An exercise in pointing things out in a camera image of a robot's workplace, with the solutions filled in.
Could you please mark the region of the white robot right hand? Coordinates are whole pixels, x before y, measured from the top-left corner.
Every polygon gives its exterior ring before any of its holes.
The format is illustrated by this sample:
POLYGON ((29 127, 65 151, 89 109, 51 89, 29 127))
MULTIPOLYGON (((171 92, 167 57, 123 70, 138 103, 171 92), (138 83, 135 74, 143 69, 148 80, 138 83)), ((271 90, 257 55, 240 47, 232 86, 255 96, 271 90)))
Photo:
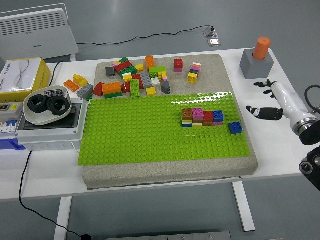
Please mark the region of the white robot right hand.
POLYGON ((306 105, 303 103, 299 95, 292 89, 281 84, 278 81, 256 82, 255 86, 260 88, 269 87, 264 94, 271 93, 271 98, 275 98, 280 108, 263 107, 256 108, 247 106, 246 109, 256 118, 261 120, 278 121, 283 116, 290 119, 290 126, 300 125, 303 123, 315 123, 318 121, 315 115, 308 112, 306 105))

